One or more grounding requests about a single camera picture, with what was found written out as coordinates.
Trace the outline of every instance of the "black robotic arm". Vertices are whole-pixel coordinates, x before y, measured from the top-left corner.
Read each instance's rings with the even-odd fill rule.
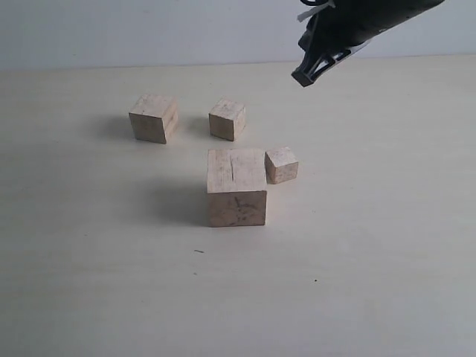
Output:
[[[299,41],[303,62],[292,76],[303,86],[313,84],[373,37],[444,0],[300,0],[318,7]]]

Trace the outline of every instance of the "white table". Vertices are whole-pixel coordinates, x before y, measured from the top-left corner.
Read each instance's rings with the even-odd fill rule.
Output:
[[[476,57],[294,67],[0,73],[0,354],[475,356]],[[132,137],[147,92],[166,146]],[[207,149],[281,145],[267,226],[206,227]]]

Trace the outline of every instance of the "wooden cube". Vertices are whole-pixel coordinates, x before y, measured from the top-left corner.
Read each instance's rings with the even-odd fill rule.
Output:
[[[178,116],[174,98],[154,94],[143,95],[129,112],[135,138],[160,144],[177,129]]]
[[[211,227],[266,223],[264,152],[258,149],[208,151],[208,214]]]
[[[272,184],[295,179],[298,166],[295,154],[288,147],[266,151],[266,172]]]
[[[221,99],[208,115],[210,134],[235,141],[246,125],[245,105]]]

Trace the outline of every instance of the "white wall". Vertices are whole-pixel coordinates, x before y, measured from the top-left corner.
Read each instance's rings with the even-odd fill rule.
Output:
[[[297,60],[305,9],[298,0],[0,0],[0,70]],[[475,0],[446,0],[360,55],[455,53],[476,53]]]

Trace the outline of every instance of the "wooden block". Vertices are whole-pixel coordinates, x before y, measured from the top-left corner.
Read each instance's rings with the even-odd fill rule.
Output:
[[[138,140],[166,144],[177,129],[179,114],[172,97],[145,94],[129,112],[129,118]]]
[[[221,99],[208,115],[210,134],[235,141],[246,125],[245,105]]]
[[[266,223],[264,152],[208,150],[208,214],[211,227]]]
[[[295,179],[298,166],[295,154],[288,147],[266,151],[266,172],[272,184]]]

